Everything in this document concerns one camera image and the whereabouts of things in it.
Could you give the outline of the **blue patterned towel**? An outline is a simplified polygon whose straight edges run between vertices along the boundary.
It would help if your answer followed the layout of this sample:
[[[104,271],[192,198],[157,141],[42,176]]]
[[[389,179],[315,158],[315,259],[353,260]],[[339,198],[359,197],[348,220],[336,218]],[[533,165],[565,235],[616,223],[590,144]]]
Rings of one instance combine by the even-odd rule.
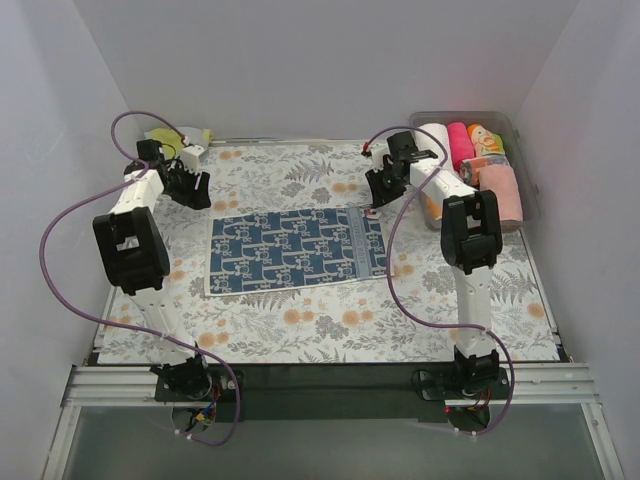
[[[382,278],[388,234],[366,207],[309,208],[211,221],[209,297]]]

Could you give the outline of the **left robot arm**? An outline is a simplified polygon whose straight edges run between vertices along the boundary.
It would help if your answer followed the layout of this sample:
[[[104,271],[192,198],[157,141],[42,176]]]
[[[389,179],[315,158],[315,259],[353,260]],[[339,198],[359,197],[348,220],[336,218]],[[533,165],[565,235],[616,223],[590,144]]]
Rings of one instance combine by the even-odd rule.
[[[132,184],[109,213],[94,218],[92,227],[109,282],[138,307],[145,327],[159,333],[160,362],[151,371],[170,391],[200,400],[211,392],[213,377],[169,299],[170,256],[153,211],[162,195],[195,211],[211,207],[210,174],[200,169],[205,149],[186,146],[178,157],[167,159],[157,140],[141,140],[136,148],[149,170],[130,163],[124,178]]]

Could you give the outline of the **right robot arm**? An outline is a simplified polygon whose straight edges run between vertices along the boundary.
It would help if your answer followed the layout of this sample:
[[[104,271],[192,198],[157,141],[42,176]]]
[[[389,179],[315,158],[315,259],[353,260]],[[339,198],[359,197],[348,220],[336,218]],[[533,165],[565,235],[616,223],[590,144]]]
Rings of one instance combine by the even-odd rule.
[[[457,322],[440,324],[455,330],[451,373],[446,389],[475,397],[499,379],[500,345],[492,331],[490,286],[503,240],[497,197],[491,190],[478,191],[447,168],[449,152],[434,134],[421,128],[384,130],[391,135],[385,148],[362,146],[361,155],[372,161],[365,173],[378,209],[401,198],[408,186],[413,192],[394,221],[395,239],[409,204],[424,193],[441,204],[440,247],[454,276]]]

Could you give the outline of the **yellow and grey cloths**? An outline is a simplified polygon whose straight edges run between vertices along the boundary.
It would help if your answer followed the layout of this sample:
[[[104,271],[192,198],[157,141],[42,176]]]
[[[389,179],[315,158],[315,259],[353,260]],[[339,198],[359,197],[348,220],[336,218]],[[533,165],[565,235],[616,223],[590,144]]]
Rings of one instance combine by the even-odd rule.
[[[200,145],[207,149],[209,144],[213,141],[213,134],[209,129],[198,129],[194,127],[183,126],[178,130],[187,139],[188,145]],[[161,142],[162,144],[170,145],[176,152],[180,152],[185,144],[178,133],[171,128],[155,128],[144,133],[146,139],[153,139]]]

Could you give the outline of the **white rolled towel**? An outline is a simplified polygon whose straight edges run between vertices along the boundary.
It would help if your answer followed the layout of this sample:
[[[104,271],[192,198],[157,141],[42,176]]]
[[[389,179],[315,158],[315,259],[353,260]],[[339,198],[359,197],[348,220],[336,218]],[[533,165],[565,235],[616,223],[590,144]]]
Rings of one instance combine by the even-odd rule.
[[[437,155],[437,161],[441,162],[444,154],[447,154],[447,161],[443,169],[455,174],[452,163],[451,147],[447,127],[440,123],[426,123],[419,126],[421,132],[415,132],[414,138],[416,146],[420,151],[429,150]]]

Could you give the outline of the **hot pink rolled towel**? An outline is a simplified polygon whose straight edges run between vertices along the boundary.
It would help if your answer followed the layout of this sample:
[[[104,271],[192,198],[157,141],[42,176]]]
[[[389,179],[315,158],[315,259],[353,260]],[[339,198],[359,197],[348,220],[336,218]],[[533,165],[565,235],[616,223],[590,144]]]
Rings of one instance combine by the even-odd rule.
[[[449,136],[452,165],[454,170],[459,172],[463,161],[475,157],[475,149],[464,123],[450,123],[447,126],[447,132]]]

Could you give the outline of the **small patterned rolled towel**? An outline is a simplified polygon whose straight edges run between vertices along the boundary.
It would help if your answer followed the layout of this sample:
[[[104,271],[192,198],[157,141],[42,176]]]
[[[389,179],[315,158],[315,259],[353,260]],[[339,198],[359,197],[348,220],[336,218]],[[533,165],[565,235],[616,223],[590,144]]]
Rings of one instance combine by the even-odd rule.
[[[466,159],[459,164],[459,176],[465,184],[477,187],[480,170],[491,165],[509,166],[510,163],[505,155],[487,155]]]

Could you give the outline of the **clear plastic bin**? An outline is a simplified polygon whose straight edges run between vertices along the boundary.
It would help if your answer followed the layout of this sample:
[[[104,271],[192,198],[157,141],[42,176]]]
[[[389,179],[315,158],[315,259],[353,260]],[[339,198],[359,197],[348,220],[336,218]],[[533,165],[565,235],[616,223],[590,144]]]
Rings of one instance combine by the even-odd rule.
[[[502,228],[512,231],[537,219],[540,210],[526,162],[508,117],[494,111],[418,112],[409,124],[445,143],[445,169],[466,185],[491,190]]]

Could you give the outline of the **orange cartoon rolled towel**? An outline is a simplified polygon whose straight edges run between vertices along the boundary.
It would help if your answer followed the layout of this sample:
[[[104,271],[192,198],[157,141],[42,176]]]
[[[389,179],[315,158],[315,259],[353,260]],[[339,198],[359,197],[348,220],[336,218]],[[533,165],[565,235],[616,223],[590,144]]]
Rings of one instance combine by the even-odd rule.
[[[502,138],[480,124],[472,124],[467,132],[477,157],[504,155]]]

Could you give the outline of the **light pink rolled towel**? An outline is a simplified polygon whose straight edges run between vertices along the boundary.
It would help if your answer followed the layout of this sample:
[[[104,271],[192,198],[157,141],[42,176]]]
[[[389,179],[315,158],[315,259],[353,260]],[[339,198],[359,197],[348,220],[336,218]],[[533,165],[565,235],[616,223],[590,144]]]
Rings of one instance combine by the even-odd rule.
[[[491,165],[481,169],[479,186],[481,190],[490,190],[495,194],[502,222],[523,220],[518,183],[512,167]]]

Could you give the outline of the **floral table mat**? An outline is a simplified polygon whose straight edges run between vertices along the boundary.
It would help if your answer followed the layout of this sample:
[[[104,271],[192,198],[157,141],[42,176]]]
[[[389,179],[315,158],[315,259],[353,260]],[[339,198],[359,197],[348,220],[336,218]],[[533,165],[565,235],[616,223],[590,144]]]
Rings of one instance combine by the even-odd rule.
[[[173,262],[171,301],[200,347],[230,363],[447,361],[457,334],[454,277],[413,203],[395,239],[394,280],[209,297],[213,218],[367,204],[368,163],[354,144],[220,145],[210,150],[208,211],[161,200],[154,217]]]

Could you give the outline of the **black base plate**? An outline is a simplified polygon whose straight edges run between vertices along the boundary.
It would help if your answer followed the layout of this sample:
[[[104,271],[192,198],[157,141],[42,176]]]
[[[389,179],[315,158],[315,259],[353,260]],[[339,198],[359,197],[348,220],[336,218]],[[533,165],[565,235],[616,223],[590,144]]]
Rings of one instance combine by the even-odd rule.
[[[434,375],[426,377],[426,385],[415,387],[414,394],[391,393],[242,393],[241,383],[234,383],[221,366],[211,366],[210,376],[220,396],[217,399],[215,420],[231,423],[234,420],[236,400],[241,400],[242,421],[278,420],[372,420],[415,419],[420,422],[443,423],[447,420],[445,403],[460,400],[474,404],[474,393],[481,392],[491,399],[492,389],[502,375],[491,384],[464,387],[448,362]]]

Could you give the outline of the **aluminium frame rail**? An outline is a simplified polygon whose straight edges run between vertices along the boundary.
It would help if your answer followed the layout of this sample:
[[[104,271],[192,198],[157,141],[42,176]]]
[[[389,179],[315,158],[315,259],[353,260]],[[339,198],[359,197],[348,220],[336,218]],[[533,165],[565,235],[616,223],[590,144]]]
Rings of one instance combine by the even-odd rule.
[[[391,393],[414,394],[443,363],[308,363],[240,364],[234,371],[242,393]],[[600,395],[589,367],[580,363],[524,363],[515,374],[504,373],[492,389],[493,405],[506,400],[514,385],[515,404],[594,404]],[[188,405],[191,399],[173,393],[148,366],[98,366],[72,369],[64,405],[141,406]]]

